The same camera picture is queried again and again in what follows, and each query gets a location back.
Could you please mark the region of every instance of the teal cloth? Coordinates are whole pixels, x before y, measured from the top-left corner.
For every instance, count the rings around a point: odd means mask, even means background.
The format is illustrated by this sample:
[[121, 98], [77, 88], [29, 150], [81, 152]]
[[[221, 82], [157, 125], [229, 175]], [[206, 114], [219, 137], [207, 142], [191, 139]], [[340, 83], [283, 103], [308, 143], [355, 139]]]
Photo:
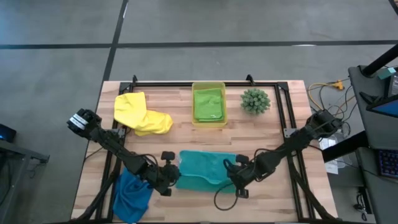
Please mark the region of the teal cloth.
[[[176, 188], [216, 192], [220, 187], [230, 184], [223, 165], [224, 159], [235, 162], [236, 155], [224, 152], [180, 151], [180, 173]], [[235, 192], [234, 185], [222, 190], [224, 193]]]
[[148, 209], [148, 202], [154, 189], [148, 182], [143, 182], [127, 168], [116, 182], [113, 212], [127, 223], [138, 222]]
[[193, 92], [194, 117], [198, 121], [221, 121], [223, 115], [223, 99], [220, 88], [195, 90]]

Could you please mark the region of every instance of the green spiky ball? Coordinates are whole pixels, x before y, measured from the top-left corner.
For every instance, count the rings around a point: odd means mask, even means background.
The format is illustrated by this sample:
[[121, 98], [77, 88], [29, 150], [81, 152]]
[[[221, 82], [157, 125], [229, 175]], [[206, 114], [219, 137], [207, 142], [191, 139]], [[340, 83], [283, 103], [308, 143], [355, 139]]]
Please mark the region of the green spiky ball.
[[267, 93], [256, 88], [246, 90], [241, 98], [242, 108], [250, 114], [259, 115], [270, 107], [271, 101], [268, 99]]

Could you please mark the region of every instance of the green cloth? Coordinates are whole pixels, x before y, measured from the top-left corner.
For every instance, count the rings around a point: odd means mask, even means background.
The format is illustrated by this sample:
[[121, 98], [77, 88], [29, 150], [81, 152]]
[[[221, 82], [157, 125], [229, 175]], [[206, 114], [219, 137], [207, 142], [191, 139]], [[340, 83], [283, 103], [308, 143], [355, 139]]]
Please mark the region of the green cloth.
[[195, 90], [193, 92], [194, 117], [198, 121], [221, 121], [224, 119], [223, 99], [220, 88]]

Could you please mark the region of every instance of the desk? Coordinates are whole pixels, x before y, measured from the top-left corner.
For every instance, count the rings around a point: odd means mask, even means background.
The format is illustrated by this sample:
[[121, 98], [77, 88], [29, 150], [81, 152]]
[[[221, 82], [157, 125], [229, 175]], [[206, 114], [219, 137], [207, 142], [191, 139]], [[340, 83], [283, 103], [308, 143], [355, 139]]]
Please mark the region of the desk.
[[[0, 171], [6, 167], [7, 163], [7, 168], [5, 169], [7, 172], [2, 173], [11, 173], [11, 182], [7, 183], [7, 185], [12, 186], [9, 191], [5, 190], [5, 196], [3, 196], [3, 190], [5, 188], [1, 190], [1, 197], [4, 197], [4, 201], [0, 205], [0, 224], [10, 222], [10, 215], [15, 209], [17, 196], [22, 185], [22, 178], [28, 172], [27, 168], [30, 160], [37, 159], [40, 163], [46, 164], [48, 163], [49, 158], [49, 155], [31, 151], [30, 149], [24, 149], [9, 142], [0, 140]], [[9, 178], [8, 175], [5, 175], [4, 178], [0, 180], [2, 181], [6, 178]]]
[[[120, 82], [104, 82], [97, 114], [102, 117], [102, 127], [110, 129], [113, 122], [114, 99], [118, 95]], [[297, 126], [301, 128], [311, 115], [307, 93], [303, 81], [288, 81]], [[147, 109], [168, 113], [174, 124], [164, 135], [137, 137], [133, 132], [126, 137], [125, 147], [137, 153], [155, 155], [159, 164], [162, 151], [178, 154], [183, 149], [217, 152], [233, 152], [253, 157], [254, 150], [260, 147], [275, 149], [283, 143], [278, 108], [275, 103], [275, 91], [269, 87], [264, 90], [271, 100], [271, 108], [260, 116], [250, 116], [240, 108], [240, 94], [250, 87], [227, 87], [226, 100], [228, 123], [224, 128], [195, 128], [191, 123], [190, 87], [134, 87], [134, 92], [146, 94]], [[289, 120], [287, 109], [284, 109]], [[87, 155], [97, 150], [99, 145], [89, 143]], [[98, 193], [104, 167], [106, 151], [100, 151], [90, 157], [83, 165], [72, 218], [78, 217]], [[322, 154], [312, 148], [303, 151], [310, 187], [328, 210], [336, 216], [336, 208], [331, 194]], [[275, 222], [296, 221], [292, 187], [286, 159], [276, 172], [266, 180], [253, 182], [248, 186], [250, 197], [239, 199], [230, 211], [222, 212], [213, 205], [214, 193], [192, 192], [172, 188], [171, 197], [161, 197], [154, 191], [149, 209], [141, 222]], [[221, 207], [227, 207], [234, 195], [225, 195], [220, 200]], [[104, 210], [108, 210], [109, 193]]]
[[326, 162], [355, 151], [358, 164], [362, 168], [361, 178], [368, 191], [376, 222], [378, 224], [396, 223], [398, 215], [395, 208], [398, 206], [398, 185], [384, 180], [384, 177], [374, 176], [364, 170], [373, 174], [379, 173], [374, 149], [397, 149], [398, 119], [367, 111], [368, 104], [359, 95], [359, 92], [363, 91], [370, 95], [382, 96], [384, 94], [384, 81], [378, 79], [378, 77], [364, 77], [358, 67], [351, 67], [348, 72], [365, 131], [329, 147], [323, 151], [323, 157]]

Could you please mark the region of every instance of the computer monitor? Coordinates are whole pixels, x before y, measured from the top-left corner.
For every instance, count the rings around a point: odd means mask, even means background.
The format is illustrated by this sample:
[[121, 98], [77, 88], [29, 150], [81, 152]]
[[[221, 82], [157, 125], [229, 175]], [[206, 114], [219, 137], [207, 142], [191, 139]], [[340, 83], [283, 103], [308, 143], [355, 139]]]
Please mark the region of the computer monitor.
[[366, 109], [375, 113], [398, 118], [398, 95], [378, 101], [377, 103], [369, 105]]
[[8, 128], [7, 126], [0, 124], [0, 141], [7, 141], [12, 143], [14, 141], [16, 131], [12, 128]]

